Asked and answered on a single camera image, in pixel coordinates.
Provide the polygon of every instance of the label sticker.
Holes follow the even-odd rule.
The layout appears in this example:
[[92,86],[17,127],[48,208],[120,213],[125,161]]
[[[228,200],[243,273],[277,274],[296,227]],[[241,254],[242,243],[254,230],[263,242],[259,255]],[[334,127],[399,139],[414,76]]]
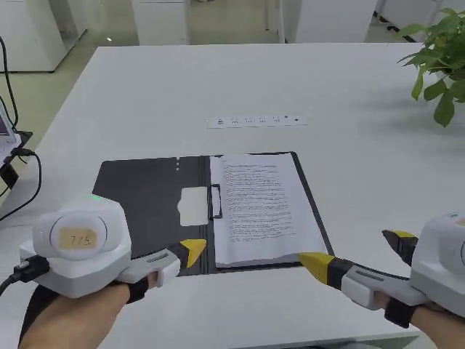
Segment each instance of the label sticker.
[[93,249],[97,244],[97,234],[88,228],[61,228],[59,248]]

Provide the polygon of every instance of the hand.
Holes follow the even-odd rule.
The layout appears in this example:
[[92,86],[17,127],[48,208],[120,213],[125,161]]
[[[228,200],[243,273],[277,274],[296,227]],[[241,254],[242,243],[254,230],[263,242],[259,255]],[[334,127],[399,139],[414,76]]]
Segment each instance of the hand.
[[[375,293],[375,301],[383,309],[389,297]],[[412,325],[424,332],[439,349],[465,348],[465,319],[445,310],[432,310],[418,307],[412,316]]]
[[[147,279],[152,289],[157,273]],[[129,287],[121,284],[77,299],[59,296],[37,316],[19,349],[96,349],[111,330],[129,295]]]

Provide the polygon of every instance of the sleeve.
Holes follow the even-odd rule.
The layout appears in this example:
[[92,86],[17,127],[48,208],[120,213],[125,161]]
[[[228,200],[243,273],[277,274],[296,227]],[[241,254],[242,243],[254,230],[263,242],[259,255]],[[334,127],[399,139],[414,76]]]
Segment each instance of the sleeve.
[[21,343],[25,333],[29,330],[33,322],[54,300],[58,298],[59,294],[47,289],[43,286],[37,286],[29,301],[26,314],[24,315],[23,327],[21,329],[20,339],[18,344]]

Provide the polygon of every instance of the black strap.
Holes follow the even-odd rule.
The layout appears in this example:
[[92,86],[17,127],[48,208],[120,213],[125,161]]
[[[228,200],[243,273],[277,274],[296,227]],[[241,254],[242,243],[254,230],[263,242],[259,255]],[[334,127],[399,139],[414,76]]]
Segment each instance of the black strap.
[[138,300],[141,300],[142,298],[145,297],[145,293],[148,290],[148,278],[143,278],[136,282],[135,284],[126,284],[124,282],[120,281],[114,281],[110,284],[110,286],[113,285],[128,285],[129,287],[129,300],[127,301],[126,304],[131,304],[134,302],[137,302]]
[[384,318],[393,324],[407,329],[415,310],[416,306],[406,305],[395,298],[391,298],[384,311]]

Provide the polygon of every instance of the device stand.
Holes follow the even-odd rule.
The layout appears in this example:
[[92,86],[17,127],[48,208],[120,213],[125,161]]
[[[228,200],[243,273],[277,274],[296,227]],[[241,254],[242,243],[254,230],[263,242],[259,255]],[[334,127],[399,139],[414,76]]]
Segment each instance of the device stand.
[[[24,145],[29,141],[32,137],[33,133],[28,131],[18,131],[19,136],[21,136],[21,144],[19,148],[24,147]],[[8,186],[8,188],[13,188],[17,179],[19,178],[15,168],[12,166],[12,161],[15,157],[9,156],[7,160],[5,159],[5,163],[2,167],[0,167],[0,177]]]

